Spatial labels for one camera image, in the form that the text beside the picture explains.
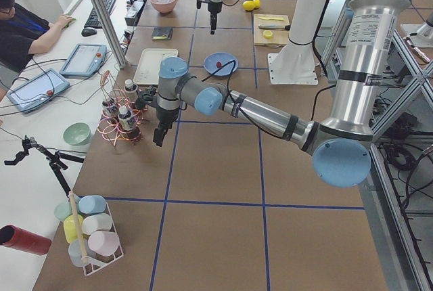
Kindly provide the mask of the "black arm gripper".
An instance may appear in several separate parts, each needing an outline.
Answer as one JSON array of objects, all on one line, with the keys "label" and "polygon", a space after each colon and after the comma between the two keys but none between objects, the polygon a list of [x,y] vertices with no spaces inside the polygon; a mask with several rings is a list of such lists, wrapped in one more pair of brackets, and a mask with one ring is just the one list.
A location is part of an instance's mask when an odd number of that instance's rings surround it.
[{"label": "black arm gripper", "polygon": [[196,0],[196,7],[200,9],[203,3],[207,4],[210,13],[210,28],[216,29],[217,16],[222,10],[223,0]]}]

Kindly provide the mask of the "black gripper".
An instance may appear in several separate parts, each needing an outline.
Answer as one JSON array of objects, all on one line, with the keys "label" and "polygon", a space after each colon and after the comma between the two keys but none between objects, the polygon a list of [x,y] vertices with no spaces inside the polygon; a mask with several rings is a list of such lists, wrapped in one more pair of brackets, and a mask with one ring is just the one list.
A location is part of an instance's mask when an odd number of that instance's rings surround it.
[{"label": "black gripper", "polygon": [[159,120],[158,127],[154,130],[153,142],[162,147],[163,139],[167,132],[172,129],[173,123],[178,119],[179,108],[167,110],[158,106],[156,108],[156,117]]}]

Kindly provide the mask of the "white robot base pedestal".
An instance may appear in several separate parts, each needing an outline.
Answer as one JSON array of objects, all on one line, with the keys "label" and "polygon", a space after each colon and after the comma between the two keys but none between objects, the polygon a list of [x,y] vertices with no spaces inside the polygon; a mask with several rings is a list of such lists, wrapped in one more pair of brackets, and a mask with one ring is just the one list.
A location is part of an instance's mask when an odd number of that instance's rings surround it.
[{"label": "white robot base pedestal", "polygon": [[288,43],[271,54],[269,76],[273,85],[317,85],[313,41],[327,0],[297,0]]}]

